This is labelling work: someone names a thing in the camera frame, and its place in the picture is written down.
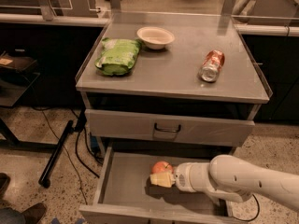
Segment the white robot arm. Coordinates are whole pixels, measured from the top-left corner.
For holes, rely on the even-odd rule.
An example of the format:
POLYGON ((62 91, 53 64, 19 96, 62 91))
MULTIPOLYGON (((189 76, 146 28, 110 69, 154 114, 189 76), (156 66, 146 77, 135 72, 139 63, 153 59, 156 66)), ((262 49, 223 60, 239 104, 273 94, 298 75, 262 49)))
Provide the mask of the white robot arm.
POLYGON ((211 200, 247 201, 254 193, 299 211, 299 176, 265 169, 231 155, 210 162, 184 162, 173 167, 158 161, 149 176, 152 185, 184 192, 203 192, 211 200))

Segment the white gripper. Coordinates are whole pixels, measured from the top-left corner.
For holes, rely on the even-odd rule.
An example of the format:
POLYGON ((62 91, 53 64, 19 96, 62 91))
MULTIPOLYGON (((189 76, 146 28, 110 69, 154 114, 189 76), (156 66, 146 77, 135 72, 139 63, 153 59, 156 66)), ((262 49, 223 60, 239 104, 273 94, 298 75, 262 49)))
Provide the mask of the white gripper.
POLYGON ((171 188, 175 184, 180 191, 194 192, 190 181, 191 167, 189 162, 182 163, 174 169, 174 176, 168 171, 155 173, 149 176, 150 182, 164 188, 171 188))

